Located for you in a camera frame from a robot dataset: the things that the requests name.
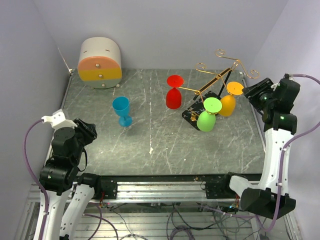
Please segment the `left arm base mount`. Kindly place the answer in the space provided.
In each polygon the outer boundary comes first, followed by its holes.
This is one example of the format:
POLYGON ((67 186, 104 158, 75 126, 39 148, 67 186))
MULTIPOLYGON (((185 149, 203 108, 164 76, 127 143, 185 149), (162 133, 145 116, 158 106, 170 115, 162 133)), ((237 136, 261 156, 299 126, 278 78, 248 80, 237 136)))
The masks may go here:
POLYGON ((78 177, 79 185, 85 184, 94 189, 92 199, 115 200, 118 193, 118 184, 112 178, 96 175, 93 173, 83 173, 78 177))

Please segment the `orange wine glass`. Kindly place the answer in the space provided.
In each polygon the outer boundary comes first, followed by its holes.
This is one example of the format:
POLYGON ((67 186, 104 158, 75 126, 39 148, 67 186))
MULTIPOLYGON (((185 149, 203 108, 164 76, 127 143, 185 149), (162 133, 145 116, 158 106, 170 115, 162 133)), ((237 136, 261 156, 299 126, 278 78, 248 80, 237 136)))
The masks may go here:
POLYGON ((226 85, 226 90, 228 95, 221 98, 220 102, 222 104, 221 110, 218 112, 219 115, 223 117, 229 117, 233 114, 236 108, 236 96, 243 94, 244 86, 236 81, 229 82, 226 85))

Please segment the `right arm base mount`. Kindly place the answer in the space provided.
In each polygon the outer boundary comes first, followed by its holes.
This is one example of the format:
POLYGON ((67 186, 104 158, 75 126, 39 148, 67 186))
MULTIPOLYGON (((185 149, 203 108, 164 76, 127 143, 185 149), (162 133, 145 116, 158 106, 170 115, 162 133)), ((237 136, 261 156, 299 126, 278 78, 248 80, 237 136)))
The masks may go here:
POLYGON ((230 189, 231 177, 242 177, 248 180, 246 174, 228 172, 226 174, 205 175, 204 190, 207 199, 234 199, 236 193, 230 189))

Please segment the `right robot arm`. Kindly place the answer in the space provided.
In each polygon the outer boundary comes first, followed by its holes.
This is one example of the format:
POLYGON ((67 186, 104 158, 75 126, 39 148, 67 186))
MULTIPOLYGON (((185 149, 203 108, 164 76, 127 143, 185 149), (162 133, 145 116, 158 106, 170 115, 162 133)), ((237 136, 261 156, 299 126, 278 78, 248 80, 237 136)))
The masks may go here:
POLYGON ((262 113, 265 157, 258 184, 235 173, 220 186, 221 194, 240 197, 242 210, 268 219, 278 219, 293 211, 296 200, 289 196, 288 169, 290 143, 297 132, 298 118, 291 113, 300 85, 282 78, 274 84, 269 78, 245 87, 242 92, 249 103, 262 113))

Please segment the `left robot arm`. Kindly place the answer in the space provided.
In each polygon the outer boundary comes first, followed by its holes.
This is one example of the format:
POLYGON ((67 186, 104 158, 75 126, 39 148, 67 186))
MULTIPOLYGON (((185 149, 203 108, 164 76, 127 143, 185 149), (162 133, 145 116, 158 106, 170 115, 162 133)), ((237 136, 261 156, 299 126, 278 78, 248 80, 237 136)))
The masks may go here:
POLYGON ((72 240, 89 201, 101 195, 99 176, 85 173, 79 178, 74 197, 67 203, 80 172, 81 157, 87 155, 85 147, 97 136, 95 124, 79 118, 55 130, 51 141, 52 156, 39 176, 40 213, 35 231, 39 240, 72 240))

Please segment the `blue wine glass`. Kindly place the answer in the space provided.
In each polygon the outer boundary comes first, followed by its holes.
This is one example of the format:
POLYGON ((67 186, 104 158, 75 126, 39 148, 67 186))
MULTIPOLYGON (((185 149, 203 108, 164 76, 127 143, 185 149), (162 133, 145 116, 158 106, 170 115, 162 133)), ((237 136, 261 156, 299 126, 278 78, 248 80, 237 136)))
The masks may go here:
POLYGON ((112 102, 112 108, 115 114, 119 117, 118 123, 122 127, 129 127, 133 120, 130 116, 130 101, 125 96, 119 96, 112 102))

